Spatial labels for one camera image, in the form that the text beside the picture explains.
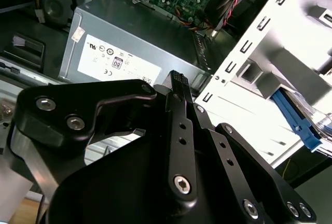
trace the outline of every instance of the silver screw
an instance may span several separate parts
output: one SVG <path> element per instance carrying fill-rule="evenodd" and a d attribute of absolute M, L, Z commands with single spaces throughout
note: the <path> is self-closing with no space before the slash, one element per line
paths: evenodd
<path fill-rule="evenodd" d="M 183 176 L 176 176 L 174 178 L 174 184 L 182 194 L 188 194 L 190 192 L 190 183 Z"/>
<path fill-rule="evenodd" d="M 53 100 L 48 99 L 48 98 L 37 99 L 36 105 L 40 110 L 43 110 L 43 111 L 52 111 L 57 106 Z"/>
<path fill-rule="evenodd" d="M 204 108 L 203 108 L 203 107 L 201 107 L 201 106 L 199 106 L 199 105 L 197 106 L 197 110 L 198 110 L 198 111 L 200 111 L 201 113 L 203 113 L 203 112 L 204 112 Z"/>
<path fill-rule="evenodd" d="M 302 209 L 302 211 L 305 213 L 306 216 L 311 218 L 312 215 L 311 215 L 310 211 L 307 209 L 306 206 L 304 206 L 303 203 L 300 203 L 300 208 Z"/>
<path fill-rule="evenodd" d="M 258 219 L 258 211 L 257 208 L 248 200 L 243 201 L 243 206 L 246 212 L 250 215 L 253 219 Z"/>
<path fill-rule="evenodd" d="M 67 119 L 67 125 L 75 131 L 82 130 L 85 127 L 84 121 L 79 117 L 70 117 Z"/>
<path fill-rule="evenodd" d="M 295 216 L 295 217 L 299 217 L 299 212 L 297 212 L 296 208 L 291 204 L 291 203 L 287 203 L 287 206 L 289 208 L 289 210 L 291 211 L 291 213 Z"/>
<path fill-rule="evenodd" d="M 233 133 L 233 130 L 231 127 L 229 127 L 228 125 L 225 126 L 226 130 L 229 132 L 229 133 Z"/>

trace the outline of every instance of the robotic arm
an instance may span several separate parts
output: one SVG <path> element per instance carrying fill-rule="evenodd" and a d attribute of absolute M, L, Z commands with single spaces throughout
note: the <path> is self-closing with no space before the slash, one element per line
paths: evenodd
<path fill-rule="evenodd" d="M 51 199 L 41 223 L 316 223 L 232 126 L 211 124 L 187 78 L 172 71 L 157 90 L 126 80 L 21 92 L 4 155 Z M 137 130 L 84 164 L 88 144 Z"/>

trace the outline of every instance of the gray metal panel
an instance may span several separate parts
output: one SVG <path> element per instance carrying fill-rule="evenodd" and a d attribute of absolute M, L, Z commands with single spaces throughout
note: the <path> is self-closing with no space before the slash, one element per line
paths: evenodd
<path fill-rule="evenodd" d="M 161 67 L 156 84 L 173 69 L 183 73 L 189 83 L 206 73 L 197 62 L 192 32 L 145 6 L 126 0 L 94 0 L 76 9 L 70 37 L 78 26 L 85 33 L 78 43 L 68 39 L 61 78 L 96 81 L 77 71 L 87 34 Z"/>
<path fill-rule="evenodd" d="M 331 86 L 323 78 L 288 50 L 280 51 L 271 62 L 310 105 L 314 105 L 331 91 Z"/>

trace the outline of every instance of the power supply unit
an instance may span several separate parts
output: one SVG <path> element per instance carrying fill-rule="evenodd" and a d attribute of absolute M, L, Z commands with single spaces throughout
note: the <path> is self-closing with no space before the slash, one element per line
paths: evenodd
<path fill-rule="evenodd" d="M 60 77 L 71 82 L 143 79 L 183 73 L 199 90 L 215 72 L 217 42 L 127 0 L 94 0 L 74 14 Z"/>

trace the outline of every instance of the white label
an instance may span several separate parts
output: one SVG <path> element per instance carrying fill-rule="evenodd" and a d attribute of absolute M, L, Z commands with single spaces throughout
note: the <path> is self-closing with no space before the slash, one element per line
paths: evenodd
<path fill-rule="evenodd" d="M 101 81 L 141 79 L 153 85 L 161 68 L 111 44 L 87 35 L 79 72 Z"/>
<path fill-rule="evenodd" d="M 78 43 L 81 40 L 84 32 L 85 32 L 85 30 L 83 30 L 80 26 L 77 27 L 77 29 L 75 30 L 75 32 L 72 36 L 72 40 L 74 40 L 74 42 Z"/>

